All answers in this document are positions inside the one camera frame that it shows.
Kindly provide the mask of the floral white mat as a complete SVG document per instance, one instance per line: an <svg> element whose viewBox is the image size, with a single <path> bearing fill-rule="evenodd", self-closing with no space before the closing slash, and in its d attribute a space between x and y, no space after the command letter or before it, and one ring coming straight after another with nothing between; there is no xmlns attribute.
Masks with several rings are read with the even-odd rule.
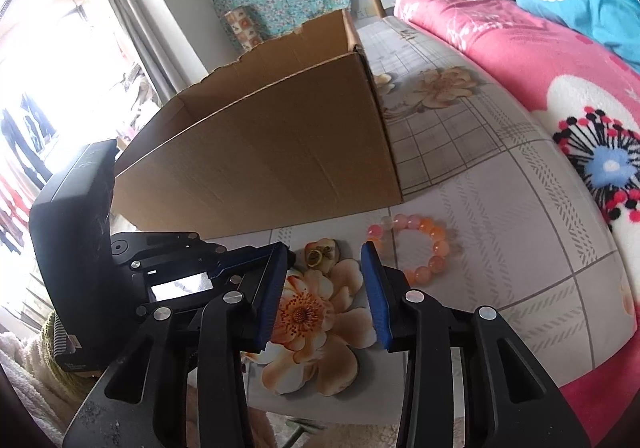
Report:
<svg viewBox="0 0 640 448"><path fill-rule="evenodd" d="M332 238L357 257L367 226L398 214L447 230L447 269L425 286L461 310L496 307L537 356L595 438L639 388L639 238L634 216L608 226L582 179L538 122L498 82L438 38L394 18L359 32L383 101L406 100L422 75L437 92L468 88L448 108L388 126L405 200L351 216L224 238L298 251Z"/></svg>

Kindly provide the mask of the gold jewelry piece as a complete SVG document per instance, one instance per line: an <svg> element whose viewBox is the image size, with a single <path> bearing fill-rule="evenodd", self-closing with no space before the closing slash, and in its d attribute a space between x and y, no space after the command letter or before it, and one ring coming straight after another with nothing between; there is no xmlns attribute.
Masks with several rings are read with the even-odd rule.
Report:
<svg viewBox="0 0 640 448"><path fill-rule="evenodd" d="M337 241L330 238L307 243L304 248L306 267L310 270L318 270L322 275L329 275L340 259L341 251Z"/></svg>

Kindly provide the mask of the brown cardboard box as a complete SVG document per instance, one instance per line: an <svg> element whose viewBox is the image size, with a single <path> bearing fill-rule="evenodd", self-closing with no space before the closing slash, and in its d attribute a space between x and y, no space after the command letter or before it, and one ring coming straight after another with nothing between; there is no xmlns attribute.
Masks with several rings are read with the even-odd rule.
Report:
<svg viewBox="0 0 640 448"><path fill-rule="evenodd" d="M115 164L114 210L142 231L212 239L401 199L373 75L344 10L177 93Z"/></svg>

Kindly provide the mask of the pink floral blanket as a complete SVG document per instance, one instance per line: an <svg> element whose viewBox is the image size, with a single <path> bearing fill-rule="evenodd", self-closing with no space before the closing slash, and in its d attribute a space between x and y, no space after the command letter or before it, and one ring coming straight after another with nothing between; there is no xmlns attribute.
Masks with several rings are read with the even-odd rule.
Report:
<svg viewBox="0 0 640 448"><path fill-rule="evenodd" d="M614 53L512 0L396 0L395 15L460 50L541 122L612 231L639 318L639 75Z"/></svg>

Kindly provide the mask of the grey curtain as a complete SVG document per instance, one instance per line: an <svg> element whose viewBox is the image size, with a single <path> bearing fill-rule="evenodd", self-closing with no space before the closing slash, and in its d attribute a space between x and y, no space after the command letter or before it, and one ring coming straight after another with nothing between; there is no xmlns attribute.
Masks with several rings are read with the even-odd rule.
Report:
<svg viewBox="0 0 640 448"><path fill-rule="evenodd" d="M140 63L163 104L186 87L181 73L157 38L139 0L107 0L129 37Z"/></svg>

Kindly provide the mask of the white fluffy towel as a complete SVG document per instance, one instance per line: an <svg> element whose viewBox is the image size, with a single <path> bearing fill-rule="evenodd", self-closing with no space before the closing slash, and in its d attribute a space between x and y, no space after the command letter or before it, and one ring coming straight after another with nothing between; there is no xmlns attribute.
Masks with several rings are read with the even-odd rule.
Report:
<svg viewBox="0 0 640 448"><path fill-rule="evenodd" d="M53 446L61 447L73 410L68 399L55 389L51 371L41 355L40 340L20 340L11 332L2 332L1 368L36 427Z"/></svg>

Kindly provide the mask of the patterned small box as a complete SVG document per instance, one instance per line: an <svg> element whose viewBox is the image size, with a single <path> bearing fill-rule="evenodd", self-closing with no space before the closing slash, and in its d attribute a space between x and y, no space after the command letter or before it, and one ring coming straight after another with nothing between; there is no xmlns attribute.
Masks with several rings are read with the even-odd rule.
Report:
<svg viewBox="0 0 640 448"><path fill-rule="evenodd" d="M246 7L238 7L224 14L231 32L243 51L250 51L264 42Z"/></svg>

